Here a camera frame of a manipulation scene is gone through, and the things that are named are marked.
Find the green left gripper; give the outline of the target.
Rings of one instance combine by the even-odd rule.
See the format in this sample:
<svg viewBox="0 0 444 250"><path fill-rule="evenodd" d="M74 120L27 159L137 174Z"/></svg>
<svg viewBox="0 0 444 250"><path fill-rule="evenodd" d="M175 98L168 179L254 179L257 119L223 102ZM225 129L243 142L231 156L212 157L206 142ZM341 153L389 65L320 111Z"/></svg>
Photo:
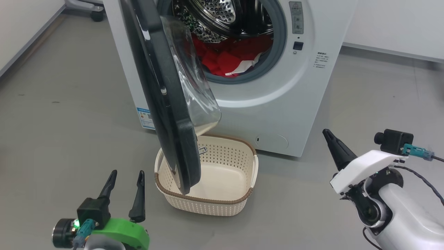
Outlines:
<svg viewBox="0 0 444 250"><path fill-rule="evenodd" d="M98 198L110 198L115 187L117 170L109 175ZM140 171L137 179L137 192L132 209L129 211L130 220L111 218L103 229L94 229L91 234L91 249L93 247L106 249L106 247L120 247L122 250L148 250L150 237L146 229L137 224L146 219L145 214L145 173Z"/></svg>

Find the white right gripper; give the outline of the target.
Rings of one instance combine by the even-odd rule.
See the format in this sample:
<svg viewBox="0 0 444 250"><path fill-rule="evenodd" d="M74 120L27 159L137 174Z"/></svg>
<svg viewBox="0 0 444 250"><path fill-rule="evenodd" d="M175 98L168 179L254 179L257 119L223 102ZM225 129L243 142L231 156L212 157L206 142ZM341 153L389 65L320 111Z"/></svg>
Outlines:
<svg viewBox="0 0 444 250"><path fill-rule="evenodd" d="M355 186L376 172L393 165L395 160L408 159L408 156L393 155L378 150L371 150L357 157L329 129L323 129L323 135L339 171L330 181L337 194L348 192L351 189L350 186Z"/></svg>

